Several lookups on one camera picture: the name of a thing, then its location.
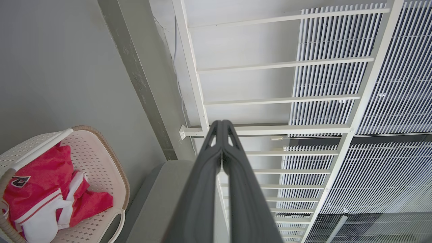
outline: wicker rim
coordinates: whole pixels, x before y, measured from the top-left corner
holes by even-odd
[[[93,133],[100,142],[104,145],[105,149],[108,151],[109,155],[111,156],[112,160],[114,161],[114,164],[116,165],[118,171],[120,172],[121,178],[123,179],[124,185],[126,187],[126,197],[124,199],[123,203],[123,209],[126,210],[127,204],[129,203],[129,195],[130,195],[130,187],[129,187],[129,181],[127,180],[126,174],[124,173],[123,167],[121,166],[120,162],[118,161],[117,156],[115,155],[114,151],[112,150],[109,143],[106,141],[105,137],[96,129],[90,127],[90,126],[75,126],[72,127],[74,131],[89,131]],[[0,178],[0,198],[3,198],[4,191],[6,190],[6,187],[12,179],[12,177],[15,175],[16,171],[13,168],[9,168]],[[0,229],[14,242],[14,243],[27,243],[27,241],[9,224],[9,222],[4,218],[0,217]]]
[[[96,135],[98,139],[102,142],[105,149],[108,151],[109,155],[111,156],[112,160],[114,161],[115,166],[117,167],[118,171],[120,172],[121,178],[123,179],[123,183],[126,187],[126,196],[123,203],[123,209],[126,210],[127,204],[129,203],[129,195],[130,195],[130,187],[129,187],[129,181],[127,180],[126,174],[124,173],[123,167],[121,166],[120,162],[118,161],[117,155],[115,155],[114,151],[112,150],[112,147],[109,145],[108,141],[105,139],[105,137],[95,128],[85,125],[79,125],[71,127],[74,131],[89,131]]]

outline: laundry basket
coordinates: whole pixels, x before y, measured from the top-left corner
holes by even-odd
[[[61,142],[70,146],[73,167],[86,173],[89,190],[109,192],[114,206],[83,220],[74,227],[59,230],[53,243],[98,243],[117,215],[120,224],[109,243],[113,243],[124,224],[124,211],[129,201],[129,182],[116,155],[100,132],[89,126],[76,126],[64,131],[46,133],[28,139],[0,155],[0,198],[12,176],[20,168]],[[25,240],[0,216],[0,237],[10,243]]]

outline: black plastic object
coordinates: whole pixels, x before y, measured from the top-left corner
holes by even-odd
[[[216,144],[211,146],[214,137]],[[221,163],[229,176],[231,243],[282,243],[234,126],[227,120],[211,125],[162,242],[213,242],[215,184]]]

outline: white wire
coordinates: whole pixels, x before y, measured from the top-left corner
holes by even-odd
[[[178,89],[178,93],[180,94],[180,98],[181,98],[181,111],[183,112],[183,117],[184,117],[184,123],[186,125],[186,128],[188,128],[187,126],[187,119],[186,119],[186,113],[184,112],[184,108],[183,108],[183,104],[184,104],[184,100],[183,100],[183,96],[181,95],[181,91],[180,91],[180,83],[178,82],[178,77],[177,77],[177,71],[175,70],[175,65],[174,65],[174,61],[175,61],[175,56],[177,55],[177,18],[174,16],[174,34],[175,34],[175,38],[174,38],[174,55],[172,56],[172,67],[174,68],[174,73],[176,75],[176,80],[177,80],[177,89]],[[192,144],[192,149],[195,152],[195,155],[197,155],[197,151],[195,150],[195,146],[194,143],[191,139],[191,144]]]

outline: clothes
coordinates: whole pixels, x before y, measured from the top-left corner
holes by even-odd
[[[85,173],[73,171],[70,147],[59,143],[10,180],[3,196],[8,220],[29,243],[49,243],[58,230],[113,206],[109,193],[88,188]]]
[[[3,196],[11,221],[20,224],[58,194],[67,195],[72,173],[70,147],[60,144],[18,170]]]
[[[74,227],[82,220],[107,210],[114,204],[113,197],[107,192],[87,190],[89,183],[85,173],[75,171],[66,197],[71,203],[63,208],[57,221],[58,229]]]

